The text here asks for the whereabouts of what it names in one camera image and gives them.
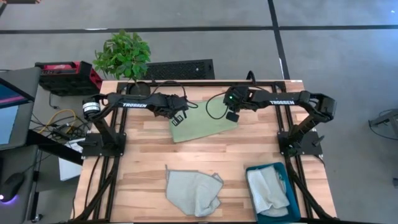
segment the teal tray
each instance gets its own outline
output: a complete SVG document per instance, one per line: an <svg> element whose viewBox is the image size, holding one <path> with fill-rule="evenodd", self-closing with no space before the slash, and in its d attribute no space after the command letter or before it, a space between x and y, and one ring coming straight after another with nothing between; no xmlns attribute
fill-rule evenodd
<svg viewBox="0 0 398 224"><path fill-rule="evenodd" d="M248 171L250 170L256 170L256 169L262 169L265 167L269 166L274 166L275 170L281 174L283 180L286 183L286 197L287 200L289 200L290 205L287 207L287 211L289 212L287 215L283 217L268 217L266 215L261 215L256 213L256 209L253 203L253 195L250 190L250 185L248 181ZM251 203L254 211L254 216L256 218L256 221L258 224L265 224L265 223L291 223L291 222L296 222L299 221L301 216L300 216L300 210L299 206L297 206L296 199L293 194L292 186L290 185L289 179L287 178L287 173L285 169L285 165L281 162L276 162L273 164L266 164L266 165L261 165L261 166L254 166L254 167L248 167L246 169L246 182L248 183L249 187L249 193L250 193L250 198L251 198Z"/></svg>

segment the wooden tabletop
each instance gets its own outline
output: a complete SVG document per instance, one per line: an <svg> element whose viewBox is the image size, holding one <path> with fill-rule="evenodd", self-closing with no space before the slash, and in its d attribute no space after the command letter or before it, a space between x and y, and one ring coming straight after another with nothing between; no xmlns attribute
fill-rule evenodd
<svg viewBox="0 0 398 224"><path fill-rule="evenodd" d="M116 92L117 84L117 81L103 82L101 92ZM303 83L297 80L286 81L286 87L287 91L304 90ZM208 100L211 96L228 89L227 86L187 86L185 88L190 101ZM264 88L271 91L271 88L267 86ZM182 94L180 87L161 87L159 91L165 94ZM301 122L307 116L305 110L298 106L291 106L291 110L294 123ZM128 110L127 144L120 160L111 221L254 221L244 171L250 166L284 162L284 159L279 154L276 138L278 124L273 106L257 112L242 110L239 115L239 126L234 130L175 144L172 141L169 122L166 118L155 118L148 110ZM110 122L111 116L109 115L106 119ZM83 210L88 180L95 160L96 158L92 157L84 161L76 192L76 215ZM302 161L309 191L327 213L335 216L324 166L314 156L302 156ZM98 189L101 164L102 159L99 160L95 169L88 196L89 201ZM218 195L221 205L208 217L185 216L165 197L165 165L168 165L169 169L200 170L207 174L219 173L224 180L224 186ZM305 207L299 189L297 193L300 211L302 217L305 217ZM104 202L107 198L106 192L101 204L100 218L104 217Z"/></svg>

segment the red power supply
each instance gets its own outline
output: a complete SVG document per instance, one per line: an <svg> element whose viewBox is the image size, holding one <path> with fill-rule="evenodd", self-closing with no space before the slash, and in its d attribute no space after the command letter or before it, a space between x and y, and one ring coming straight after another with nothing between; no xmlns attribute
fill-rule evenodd
<svg viewBox="0 0 398 224"><path fill-rule="evenodd" d="M90 63L84 61L37 62L35 67L42 69L40 86L54 95L94 95L100 92L102 78Z"/></svg>

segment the green cloth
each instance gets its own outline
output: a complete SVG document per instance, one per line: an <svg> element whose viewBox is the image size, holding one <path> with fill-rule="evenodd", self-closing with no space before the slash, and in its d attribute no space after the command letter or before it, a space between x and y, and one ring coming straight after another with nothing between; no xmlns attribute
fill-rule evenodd
<svg viewBox="0 0 398 224"><path fill-rule="evenodd" d="M212 134L217 134L223 131L232 130L238 127L238 124L224 118L213 119L206 112L206 102L196 103L198 108L189 108L185 113L187 118L184 118L180 111L175 116L179 115L184 120L178 125L174 126L172 120L169 120L170 131L174 142L188 141L192 139L202 138ZM215 117L219 118L225 112L226 106L223 103L223 98L214 98L209 102L208 111Z"/></svg>

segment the concrete floor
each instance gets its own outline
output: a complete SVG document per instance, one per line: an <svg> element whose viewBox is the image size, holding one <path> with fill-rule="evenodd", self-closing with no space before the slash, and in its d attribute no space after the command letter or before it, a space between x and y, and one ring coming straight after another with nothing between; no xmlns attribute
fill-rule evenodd
<svg viewBox="0 0 398 224"><path fill-rule="evenodd" d="M398 24L394 0L278 0L280 26ZM44 0L10 5L0 30L89 29L175 26L271 26L265 0ZM217 79L281 79L273 31L142 33L153 62L212 58ZM31 67L35 62L94 59L110 34L0 35L0 68ZM370 132L368 119L397 108L398 30L300 30L281 32L291 79L308 91L338 102L336 118L317 127L338 216L343 220L396 223L397 143ZM35 114L46 121L54 110L39 90ZM58 98L62 108L79 108L80 98ZM392 134L389 127L377 129ZM75 185L40 197L41 223L69 217Z"/></svg>

